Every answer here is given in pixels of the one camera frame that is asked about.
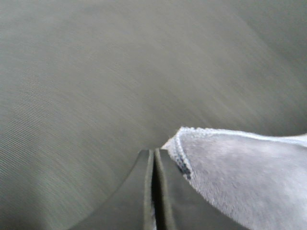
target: gray fleece cloth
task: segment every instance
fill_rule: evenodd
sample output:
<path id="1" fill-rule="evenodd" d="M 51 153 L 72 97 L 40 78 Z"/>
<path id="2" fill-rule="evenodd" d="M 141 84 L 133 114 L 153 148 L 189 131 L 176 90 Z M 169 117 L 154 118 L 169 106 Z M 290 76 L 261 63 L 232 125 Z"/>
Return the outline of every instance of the gray fleece cloth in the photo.
<path id="1" fill-rule="evenodd" d="M 307 230 L 307 136 L 182 127 L 163 147 L 204 199 L 251 230 Z"/>

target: gray carpet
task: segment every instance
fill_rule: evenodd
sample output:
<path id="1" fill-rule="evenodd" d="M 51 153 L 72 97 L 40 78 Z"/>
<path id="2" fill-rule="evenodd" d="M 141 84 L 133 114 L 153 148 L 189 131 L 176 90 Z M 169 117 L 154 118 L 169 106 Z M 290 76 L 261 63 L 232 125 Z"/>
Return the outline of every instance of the gray carpet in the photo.
<path id="1" fill-rule="evenodd" d="M 307 131 L 301 0 L 1 0 L 0 227 L 65 230 L 180 126 Z"/>

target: gray fabric surface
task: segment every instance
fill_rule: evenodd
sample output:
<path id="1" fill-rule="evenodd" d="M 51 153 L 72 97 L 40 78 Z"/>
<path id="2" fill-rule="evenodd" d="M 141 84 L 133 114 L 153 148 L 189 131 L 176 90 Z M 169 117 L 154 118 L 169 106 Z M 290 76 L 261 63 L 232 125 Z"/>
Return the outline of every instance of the gray fabric surface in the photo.
<path id="1" fill-rule="evenodd" d="M 182 125 L 307 130 L 301 0 L 0 0 L 0 228 L 65 230 Z"/>
<path id="2" fill-rule="evenodd" d="M 307 136 L 181 128 L 164 146 L 190 184 L 251 230 L 307 227 Z"/>

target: gray floor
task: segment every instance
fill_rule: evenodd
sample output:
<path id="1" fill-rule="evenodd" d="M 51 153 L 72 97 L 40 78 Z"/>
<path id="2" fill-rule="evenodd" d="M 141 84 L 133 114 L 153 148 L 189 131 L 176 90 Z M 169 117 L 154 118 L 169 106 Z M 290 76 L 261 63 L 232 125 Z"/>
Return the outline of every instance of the gray floor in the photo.
<path id="1" fill-rule="evenodd" d="M 303 0 L 1 0 L 0 226 L 65 230 L 180 126 L 307 132 Z"/>

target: gray towel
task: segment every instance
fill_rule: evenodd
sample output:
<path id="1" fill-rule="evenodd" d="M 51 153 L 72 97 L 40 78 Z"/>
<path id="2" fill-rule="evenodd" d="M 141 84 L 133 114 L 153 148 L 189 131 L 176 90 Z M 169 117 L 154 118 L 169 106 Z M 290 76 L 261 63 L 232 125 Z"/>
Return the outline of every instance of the gray towel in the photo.
<path id="1" fill-rule="evenodd" d="M 307 136 L 181 128 L 164 146 L 190 184 L 251 230 L 307 229 Z"/>

